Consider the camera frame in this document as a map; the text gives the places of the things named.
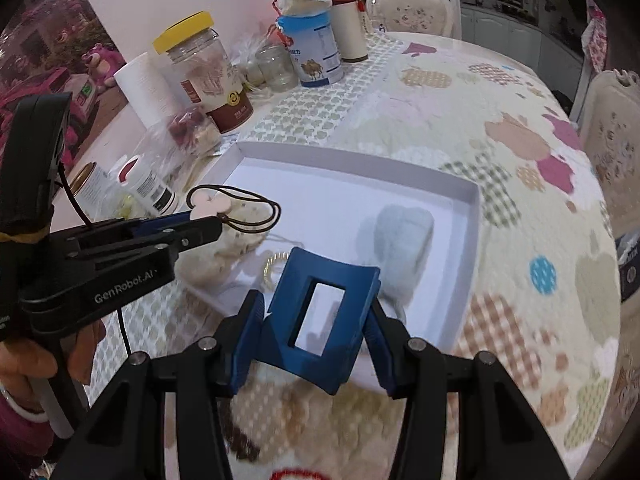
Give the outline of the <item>person left hand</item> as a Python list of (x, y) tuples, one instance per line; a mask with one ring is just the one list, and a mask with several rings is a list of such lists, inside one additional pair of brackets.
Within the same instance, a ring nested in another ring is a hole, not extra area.
[[(67, 370), (76, 382), (88, 386), (91, 382), (94, 356), (106, 330), (101, 320), (83, 328), (67, 357)], [(1, 344), (1, 385), (14, 401), (29, 411), (40, 411), (32, 390), (32, 378), (49, 379), (58, 371), (54, 356), (33, 341), (17, 339)]]

